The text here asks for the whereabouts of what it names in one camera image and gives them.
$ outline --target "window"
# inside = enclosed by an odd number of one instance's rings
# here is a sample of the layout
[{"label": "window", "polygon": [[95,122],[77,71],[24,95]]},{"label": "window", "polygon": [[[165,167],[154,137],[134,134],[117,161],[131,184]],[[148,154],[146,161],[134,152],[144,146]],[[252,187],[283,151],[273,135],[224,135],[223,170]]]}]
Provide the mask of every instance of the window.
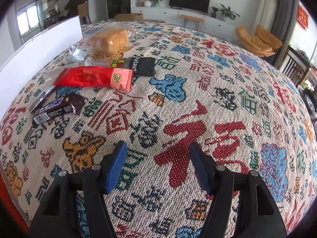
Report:
[{"label": "window", "polygon": [[39,18],[37,15],[37,8],[36,6],[28,6],[28,9],[24,9],[24,12],[19,14],[17,17],[18,19],[18,25],[19,30],[21,33],[21,36],[25,33],[27,33],[29,30],[32,30],[32,28],[36,28],[39,25]]},{"label": "window", "polygon": [[36,6],[33,6],[27,10],[29,24],[31,28],[34,28],[39,24],[39,18],[37,16]]},{"label": "window", "polygon": [[29,25],[28,25],[28,19],[26,17],[26,12],[20,14],[18,17],[18,25],[19,25],[19,30],[21,35],[24,33],[28,32],[29,30]]},{"label": "window", "polygon": [[23,42],[45,29],[45,19],[53,18],[56,13],[59,13],[58,0],[35,0],[19,9],[16,15]]}]

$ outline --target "curtain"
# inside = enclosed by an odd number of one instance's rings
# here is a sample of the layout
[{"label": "curtain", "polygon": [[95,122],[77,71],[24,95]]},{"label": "curtain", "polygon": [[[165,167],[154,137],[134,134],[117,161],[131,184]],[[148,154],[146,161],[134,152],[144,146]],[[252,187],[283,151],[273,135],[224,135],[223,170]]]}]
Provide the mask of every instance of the curtain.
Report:
[{"label": "curtain", "polygon": [[282,41],[284,45],[276,51],[275,55],[265,58],[268,63],[276,67],[279,66],[276,64],[277,61],[280,61],[279,58],[283,57],[286,52],[285,46],[288,46],[295,27],[297,14],[296,3],[298,3],[298,0],[278,0],[277,12],[271,33]]}]

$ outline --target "white cabinet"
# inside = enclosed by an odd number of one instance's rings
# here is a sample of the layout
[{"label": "white cabinet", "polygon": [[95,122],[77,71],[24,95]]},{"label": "white cabinet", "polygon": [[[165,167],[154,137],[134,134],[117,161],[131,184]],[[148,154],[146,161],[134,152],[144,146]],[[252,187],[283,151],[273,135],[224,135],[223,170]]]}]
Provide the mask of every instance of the white cabinet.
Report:
[{"label": "white cabinet", "polygon": [[[161,20],[179,27],[183,26],[183,18],[180,18],[179,15],[193,16],[205,20],[205,23],[199,24],[199,31],[203,33],[223,38],[227,41],[230,41],[235,35],[232,25],[199,13],[162,7],[131,7],[131,13],[142,13],[145,20]],[[188,20],[186,28],[194,30],[195,22]]]},{"label": "white cabinet", "polygon": [[227,41],[230,41],[232,38],[232,35],[234,35],[233,30],[234,30],[234,27],[232,25],[212,17],[206,18],[205,26],[202,29],[202,31],[207,34],[223,38]]}]

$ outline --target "bed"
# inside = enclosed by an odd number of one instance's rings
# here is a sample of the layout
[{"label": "bed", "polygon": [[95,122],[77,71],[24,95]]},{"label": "bed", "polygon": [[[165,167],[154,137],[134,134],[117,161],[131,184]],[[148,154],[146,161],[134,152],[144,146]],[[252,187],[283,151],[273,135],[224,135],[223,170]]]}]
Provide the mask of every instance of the bed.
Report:
[{"label": "bed", "polygon": [[[84,37],[107,24],[84,26]],[[59,87],[48,102],[80,94],[81,114],[34,128],[28,109],[47,85],[42,74],[70,63],[66,50],[30,80],[3,117],[0,170],[27,224],[59,171],[99,163],[124,140],[128,157],[105,199],[118,236],[196,238],[212,200],[189,160],[189,144],[197,141],[232,171],[257,170],[290,232],[317,193],[317,143],[289,78],[224,40],[168,24],[129,24],[139,35],[123,50],[90,56],[154,57],[155,77],[135,76],[130,92]],[[77,202],[82,235],[90,237],[82,193]],[[235,194],[226,237],[234,231],[237,202]]]}]

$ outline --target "screw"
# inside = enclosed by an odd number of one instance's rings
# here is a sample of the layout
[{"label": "screw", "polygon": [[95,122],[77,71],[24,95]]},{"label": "screw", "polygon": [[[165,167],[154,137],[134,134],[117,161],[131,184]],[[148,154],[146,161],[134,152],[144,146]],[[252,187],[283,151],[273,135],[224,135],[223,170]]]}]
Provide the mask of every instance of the screw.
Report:
[{"label": "screw", "polygon": [[60,171],[59,173],[58,173],[58,175],[60,176],[60,177],[63,177],[63,176],[65,176],[67,174],[67,172],[65,171],[65,170],[62,170],[62,171]]},{"label": "screw", "polygon": [[226,169],[224,165],[217,165],[216,168],[219,171],[224,171]]},{"label": "screw", "polygon": [[259,175],[259,173],[258,173],[257,171],[255,171],[255,170],[251,170],[251,171],[250,171],[250,174],[251,174],[252,176],[254,176],[254,177],[256,177],[256,176]]},{"label": "screw", "polygon": [[92,166],[92,169],[94,170],[94,171],[97,171],[97,170],[99,170],[101,168],[101,165],[100,164],[94,164],[93,166]]}]

